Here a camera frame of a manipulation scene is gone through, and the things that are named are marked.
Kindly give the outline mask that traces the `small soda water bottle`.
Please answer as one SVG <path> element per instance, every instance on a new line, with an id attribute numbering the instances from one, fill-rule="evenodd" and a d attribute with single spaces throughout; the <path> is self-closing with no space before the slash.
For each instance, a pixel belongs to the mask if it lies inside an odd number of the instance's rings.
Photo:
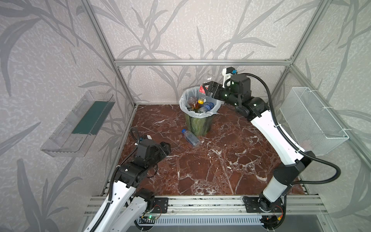
<path id="1" fill-rule="evenodd" d="M 183 129 L 182 134 L 185 137 L 185 139 L 192 145 L 193 148 L 201 144 L 199 138 L 196 135 L 194 135 L 191 131 Z"/>

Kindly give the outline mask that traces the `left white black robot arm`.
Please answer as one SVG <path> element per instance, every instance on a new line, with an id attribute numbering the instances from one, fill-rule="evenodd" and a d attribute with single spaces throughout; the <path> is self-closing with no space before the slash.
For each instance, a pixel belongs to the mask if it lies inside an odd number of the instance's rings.
<path id="1" fill-rule="evenodd" d="M 151 139 L 138 142 L 133 160 L 119 165 L 110 181 L 109 191 L 86 232 L 125 232 L 132 223 L 155 205 L 154 193 L 137 190 L 148 171 L 171 153 L 169 143 Z"/>

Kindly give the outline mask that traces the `clear bottle red label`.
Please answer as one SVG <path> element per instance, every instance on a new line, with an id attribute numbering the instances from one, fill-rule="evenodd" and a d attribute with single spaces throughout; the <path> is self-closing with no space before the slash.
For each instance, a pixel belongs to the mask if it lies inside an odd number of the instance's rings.
<path id="1" fill-rule="evenodd" d="M 204 85 L 201 85 L 200 89 L 199 89 L 199 92 L 206 95 L 207 94 L 207 87 L 205 87 Z"/>

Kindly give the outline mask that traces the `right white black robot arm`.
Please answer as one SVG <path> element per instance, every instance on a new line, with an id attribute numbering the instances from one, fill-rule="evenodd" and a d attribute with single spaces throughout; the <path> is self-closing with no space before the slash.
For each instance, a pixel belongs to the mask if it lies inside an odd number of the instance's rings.
<path id="1" fill-rule="evenodd" d="M 268 103 L 259 97 L 252 96 L 251 78 L 257 79 L 264 86 L 268 95 Z M 339 166 L 317 158 L 311 151 L 305 151 L 284 131 L 276 119 L 270 90 L 260 77 L 251 73 L 231 74 L 224 84 L 210 81 L 204 83 L 202 88 L 206 96 L 234 106 L 238 113 L 264 135 L 281 160 L 281 164 L 274 170 L 273 177 L 259 198 L 252 200 L 244 197 L 246 206 L 259 208 L 263 212 L 271 212 L 279 204 L 281 197 L 286 195 L 294 185 L 327 184 L 340 177 Z M 299 174 L 312 161 L 334 168 L 336 171 L 334 176 L 320 181 L 297 181 Z"/>

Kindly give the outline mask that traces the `clear bottle pale blue label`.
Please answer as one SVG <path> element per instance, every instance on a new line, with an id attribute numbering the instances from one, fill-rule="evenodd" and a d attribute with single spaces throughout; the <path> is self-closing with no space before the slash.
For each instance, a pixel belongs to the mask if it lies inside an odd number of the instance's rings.
<path id="1" fill-rule="evenodd" d="M 211 111 L 214 108 L 213 102 L 205 102 L 203 106 L 198 110 L 198 113 L 206 113 Z"/>

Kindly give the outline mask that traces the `yellow red label bottle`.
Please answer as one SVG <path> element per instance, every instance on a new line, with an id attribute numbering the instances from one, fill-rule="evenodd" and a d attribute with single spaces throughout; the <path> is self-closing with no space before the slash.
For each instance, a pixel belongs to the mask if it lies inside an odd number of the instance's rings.
<path id="1" fill-rule="evenodd" d="M 204 98 L 199 98 L 199 99 L 197 99 L 197 101 L 194 102 L 194 104 L 193 104 L 193 110 L 194 110 L 195 112 L 198 112 L 199 109 L 200 109 L 201 107 L 203 107 L 204 101 L 205 101 Z"/>

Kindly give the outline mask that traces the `clear bottle no label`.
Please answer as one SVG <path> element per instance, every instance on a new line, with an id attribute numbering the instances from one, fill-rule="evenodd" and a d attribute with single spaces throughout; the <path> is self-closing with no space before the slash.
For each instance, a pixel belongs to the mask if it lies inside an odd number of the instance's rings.
<path id="1" fill-rule="evenodd" d="M 195 109 L 197 102 L 198 102 L 197 97 L 194 97 L 194 96 L 190 97 L 187 101 L 187 109 L 190 109 L 190 110 Z"/>

